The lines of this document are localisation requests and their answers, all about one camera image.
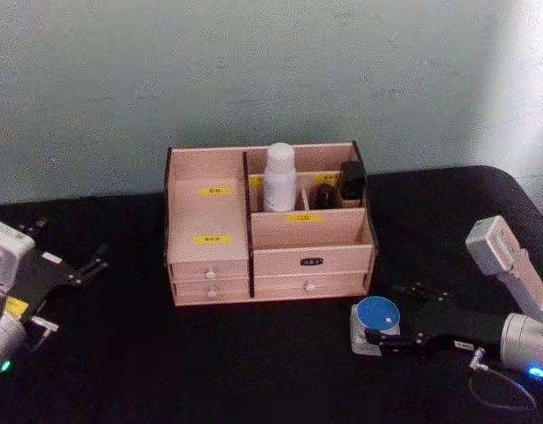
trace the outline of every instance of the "wooden drawer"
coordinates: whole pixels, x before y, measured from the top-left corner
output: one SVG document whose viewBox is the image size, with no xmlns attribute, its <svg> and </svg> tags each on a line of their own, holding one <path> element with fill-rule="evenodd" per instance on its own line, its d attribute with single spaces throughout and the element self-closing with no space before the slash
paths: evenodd
<svg viewBox="0 0 543 424">
<path fill-rule="evenodd" d="M 250 298 L 249 279 L 226 281 L 176 281 L 172 283 L 176 304 L 196 305 L 244 301 Z"/>
<path fill-rule="evenodd" d="M 365 274 L 266 276 L 255 278 L 256 299 L 306 299 L 364 296 Z"/>
<path fill-rule="evenodd" d="M 208 271 L 215 273 L 212 281 L 247 278 L 247 261 L 177 262 L 171 264 L 171 271 L 175 279 L 181 281 L 210 281 L 211 279 L 207 276 Z"/>
<path fill-rule="evenodd" d="M 255 250 L 255 276 L 295 276 L 301 274 L 362 272 L 366 273 L 372 246 L 323 246 Z M 318 265 L 302 265 L 301 261 L 321 259 Z"/>
</svg>

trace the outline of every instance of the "drawer knob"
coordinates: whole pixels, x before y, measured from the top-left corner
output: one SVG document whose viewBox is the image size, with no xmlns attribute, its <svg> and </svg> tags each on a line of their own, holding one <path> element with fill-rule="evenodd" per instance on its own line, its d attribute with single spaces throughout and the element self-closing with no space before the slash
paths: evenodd
<svg viewBox="0 0 543 424">
<path fill-rule="evenodd" d="M 210 267 L 209 269 L 207 269 L 207 272 L 204 273 L 204 276 L 209 280 L 214 280 L 216 278 L 215 269 Z"/>
<path fill-rule="evenodd" d="M 210 290 L 208 290 L 207 295 L 211 299 L 214 299 L 216 296 L 218 296 L 218 291 L 216 291 L 216 286 L 215 285 L 210 287 Z"/>
<path fill-rule="evenodd" d="M 307 292 L 314 292 L 316 290 L 316 284 L 312 284 L 310 281 L 306 283 L 305 290 Z"/>
</svg>

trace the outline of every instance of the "blue led light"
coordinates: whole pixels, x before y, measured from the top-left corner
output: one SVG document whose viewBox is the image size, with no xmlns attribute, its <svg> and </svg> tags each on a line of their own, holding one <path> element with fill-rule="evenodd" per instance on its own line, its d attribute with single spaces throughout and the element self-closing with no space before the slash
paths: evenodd
<svg viewBox="0 0 543 424">
<path fill-rule="evenodd" d="M 531 367 L 528 369 L 528 374 L 534 377 L 543 378 L 543 369 L 538 367 Z"/>
</svg>

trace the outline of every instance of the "white bottle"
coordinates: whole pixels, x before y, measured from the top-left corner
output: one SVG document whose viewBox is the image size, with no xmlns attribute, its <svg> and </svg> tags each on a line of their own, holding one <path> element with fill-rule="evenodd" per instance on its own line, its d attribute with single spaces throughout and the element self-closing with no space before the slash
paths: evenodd
<svg viewBox="0 0 543 424">
<path fill-rule="evenodd" d="M 275 143 L 268 149 L 268 164 L 263 174 L 263 199 L 266 212 L 295 210 L 295 149 L 286 143 Z"/>
</svg>

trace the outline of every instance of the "cable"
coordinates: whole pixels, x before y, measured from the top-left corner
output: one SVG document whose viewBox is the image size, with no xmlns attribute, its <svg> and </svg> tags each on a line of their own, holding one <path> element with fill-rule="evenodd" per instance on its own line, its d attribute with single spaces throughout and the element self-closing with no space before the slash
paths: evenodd
<svg viewBox="0 0 543 424">
<path fill-rule="evenodd" d="M 534 396 L 527 389 L 525 389 L 522 385 L 515 382 L 513 379 L 511 379 L 511 378 L 507 377 L 506 375 L 501 374 L 501 373 L 499 373 L 497 371 L 494 371 L 491 368 L 489 368 L 489 369 L 487 369 L 485 371 L 480 370 L 478 372 L 487 372 L 487 373 L 491 373 L 493 375 L 496 375 L 498 377 L 501 377 L 501 379 L 503 379 L 505 382 L 508 382 L 514 388 L 516 388 L 519 393 L 522 393 L 523 395 L 525 395 L 526 398 L 532 404 L 532 406 L 529 406 L 529 405 L 528 406 L 517 406 L 517 405 L 501 405 L 501 404 L 495 404 L 493 402 L 489 402 L 488 400 L 485 400 L 479 394 L 477 394 L 475 389 L 473 389 L 473 376 L 474 376 L 474 374 L 471 374 L 471 376 L 469 377 L 469 382 L 468 382 L 469 392 L 475 398 L 475 400 L 477 400 L 483 406 L 486 406 L 487 408 L 491 408 L 491 409 L 496 409 L 496 410 L 499 410 L 499 411 L 509 411 L 509 412 L 512 412 L 512 413 L 531 413 L 531 412 L 535 411 L 536 408 L 538 408 L 538 404 L 536 403 L 536 399 L 534 398 Z"/>
</svg>

